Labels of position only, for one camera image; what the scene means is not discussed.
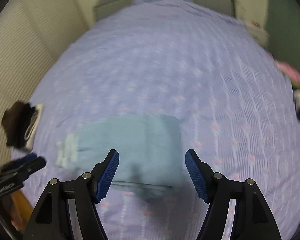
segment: metal screw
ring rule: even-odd
[[[222,178],[222,174],[219,172],[216,172],[213,174],[213,177],[215,177],[216,179],[221,179]]]
[[[85,172],[84,174],[82,174],[82,177],[83,177],[84,179],[88,179],[88,178],[91,177],[91,173],[90,173],[90,172]]]
[[[253,185],[255,182],[254,182],[253,179],[247,179],[247,183],[248,183],[249,185]]]
[[[57,179],[50,179],[50,184],[51,185],[54,185],[54,184],[56,184],[58,182],[58,180]]]

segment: blue gripper pad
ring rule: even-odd
[[[198,167],[198,164],[192,157],[191,152],[189,150],[186,152],[185,161],[186,161],[186,167],[188,169],[191,180],[194,184],[195,190],[197,191],[199,198],[202,198],[205,203],[208,203],[209,196],[207,193],[206,181],[203,178],[203,175]]]
[[[100,203],[101,199],[106,197],[118,165],[119,153],[115,151],[100,180],[98,181],[98,191],[96,195],[97,203]]]

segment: folded towel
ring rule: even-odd
[[[78,176],[91,171],[111,149],[116,149],[120,163],[112,182],[114,188],[148,199],[163,196],[182,185],[181,132],[175,117],[112,117],[86,125],[77,136],[77,156],[71,150],[67,157],[71,165],[66,166],[75,167]],[[70,159],[76,158],[76,163],[71,162]]]
[[[55,164],[66,169],[75,169],[77,164],[78,136],[69,133],[66,139],[57,142],[58,156]]]

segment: pink towel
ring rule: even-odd
[[[293,67],[291,67],[288,63],[286,62],[280,62],[275,60],[274,61],[277,68],[282,71],[283,73],[285,73],[290,79],[292,79],[295,82],[300,83],[300,73],[294,69]]]

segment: green wall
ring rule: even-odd
[[[295,0],[269,0],[269,51],[300,72],[300,7]]]

